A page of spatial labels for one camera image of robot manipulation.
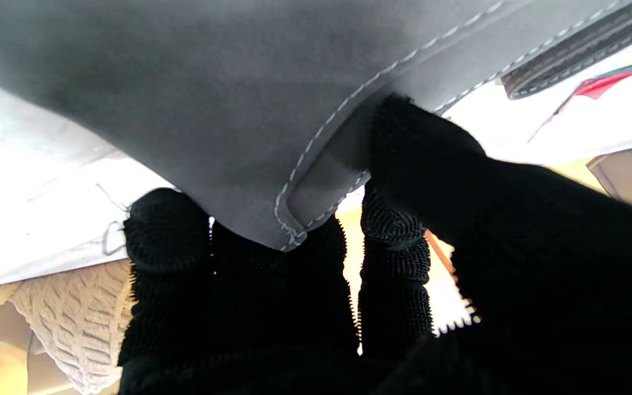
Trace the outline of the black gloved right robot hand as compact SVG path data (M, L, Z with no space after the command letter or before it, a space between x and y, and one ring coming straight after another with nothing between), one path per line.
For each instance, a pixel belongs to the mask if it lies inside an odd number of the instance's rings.
M121 394L632 394L632 205L376 110L354 321L334 216L290 252L156 189L125 221Z

